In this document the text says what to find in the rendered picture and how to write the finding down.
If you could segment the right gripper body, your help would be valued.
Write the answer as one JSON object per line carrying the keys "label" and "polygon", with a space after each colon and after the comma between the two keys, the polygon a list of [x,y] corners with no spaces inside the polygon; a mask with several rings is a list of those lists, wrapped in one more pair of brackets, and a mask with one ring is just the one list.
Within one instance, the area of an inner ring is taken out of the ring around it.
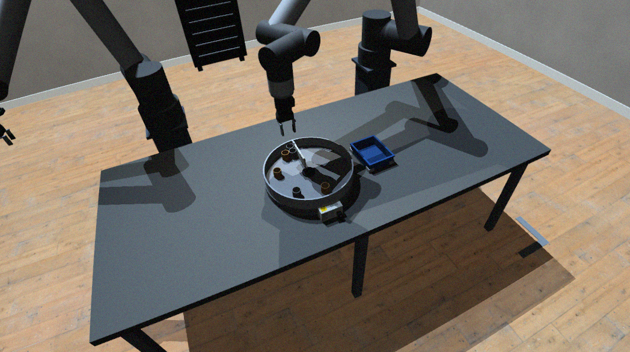
{"label": "right gripper body", "polygon": [[[0,108],[0,116],[3,115],[4,113],[5,113],[5,109],[4,108]],[[6,131],[6,129],[4,128],[4,126],[2,126],[0,124],[0,137],[3,137],[5,131]]]}

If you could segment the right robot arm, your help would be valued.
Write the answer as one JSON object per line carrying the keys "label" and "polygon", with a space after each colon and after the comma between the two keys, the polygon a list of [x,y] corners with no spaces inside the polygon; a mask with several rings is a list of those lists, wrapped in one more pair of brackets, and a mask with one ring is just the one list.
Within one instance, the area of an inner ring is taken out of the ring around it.
{"label": "right robot arm", "polygon": [[[146,129],[160,133],[179,126],[185,115],[162,64],[139,52],[103,0],[70,1],[120,64],[140,104],[138,112]],[[31,0],[0,0],[0,101],[8,96],[30,3]]]}

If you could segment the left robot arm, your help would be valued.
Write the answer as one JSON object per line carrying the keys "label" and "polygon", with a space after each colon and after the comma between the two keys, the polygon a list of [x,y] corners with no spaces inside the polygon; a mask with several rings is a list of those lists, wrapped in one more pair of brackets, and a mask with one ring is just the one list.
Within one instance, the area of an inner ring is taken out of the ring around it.
{"label": "left robot arm", "polygon": [[[315,56],[319,50],[317,31],[293,26],[310,1],[283,0],[270,20],[260,21],[255,28],[255,38],[266,45],[259,50],[258,60],[271,82],[290,80],[292,63],[304,55]],[[395,20],[385,10],[367,10],[362,14],[358,63],[363,67],[386,67],[391,49],[423,57],[429,48],[432,28],[418,24],[415,0],[391,0],[391,5]]]}

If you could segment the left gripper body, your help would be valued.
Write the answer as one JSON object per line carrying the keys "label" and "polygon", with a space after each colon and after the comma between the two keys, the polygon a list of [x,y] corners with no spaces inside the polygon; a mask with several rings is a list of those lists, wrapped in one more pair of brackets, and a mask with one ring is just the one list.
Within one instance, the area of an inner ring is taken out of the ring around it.
{"label": "left gripper body", "polygon": [[295,90],[293,77],[285,82],[271,82],[268,80],[269,93],[274,98],[276,119],[278,123],[294,119],[292,107],[296,106],[294,97]]}

